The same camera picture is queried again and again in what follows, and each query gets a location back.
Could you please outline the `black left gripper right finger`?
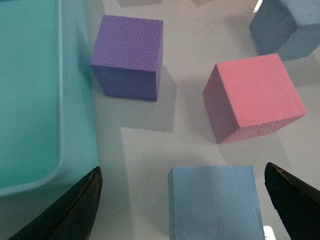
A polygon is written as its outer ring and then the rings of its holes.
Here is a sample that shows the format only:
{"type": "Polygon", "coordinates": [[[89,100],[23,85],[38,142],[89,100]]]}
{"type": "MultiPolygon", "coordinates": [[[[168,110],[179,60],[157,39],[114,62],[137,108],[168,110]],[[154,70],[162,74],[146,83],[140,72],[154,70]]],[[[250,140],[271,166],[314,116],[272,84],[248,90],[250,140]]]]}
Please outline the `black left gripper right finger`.
{"type": "Polygon", "coordinates": [[[292,240],[320,238],[320,191],[272,162],[264,170],[264,184],[292,240]]]}

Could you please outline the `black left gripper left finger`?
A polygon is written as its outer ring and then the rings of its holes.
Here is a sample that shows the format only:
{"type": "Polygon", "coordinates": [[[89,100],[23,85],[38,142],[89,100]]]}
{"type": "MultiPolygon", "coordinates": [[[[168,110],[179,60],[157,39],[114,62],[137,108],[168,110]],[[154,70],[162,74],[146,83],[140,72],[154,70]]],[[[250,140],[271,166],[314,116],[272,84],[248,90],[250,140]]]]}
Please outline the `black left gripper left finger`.
{"type": "Polygon", "coordinates": [[[95,167],[11,240],[88,240],[96,219],[103,176],[95,167]]]}

